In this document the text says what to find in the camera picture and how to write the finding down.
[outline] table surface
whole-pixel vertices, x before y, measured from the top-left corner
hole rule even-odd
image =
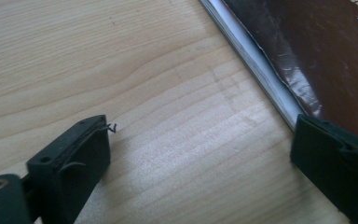
[[[0,174],[105,114],[112,163],[76,223],[345,223],[196,0],[0,0]]]

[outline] wooden table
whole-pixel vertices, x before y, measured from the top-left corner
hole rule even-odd
[[[196,0],[0,0],[0,174],[106,114],[112,163],[77,223],[342,223]]]

